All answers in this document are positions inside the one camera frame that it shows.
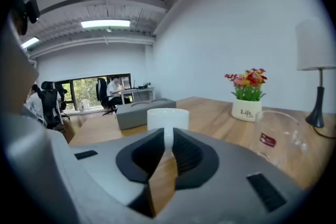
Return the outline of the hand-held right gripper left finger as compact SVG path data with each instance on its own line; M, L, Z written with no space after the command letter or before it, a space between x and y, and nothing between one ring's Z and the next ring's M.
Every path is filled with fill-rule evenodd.
M128 208L154 218L149 180L165 151L163 129L70 149L110 196Z

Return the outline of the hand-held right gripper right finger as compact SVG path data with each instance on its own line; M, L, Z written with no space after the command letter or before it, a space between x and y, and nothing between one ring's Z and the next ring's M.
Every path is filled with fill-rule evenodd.
M253 151L174 129L175 193L162 223L281 223L306 193Z

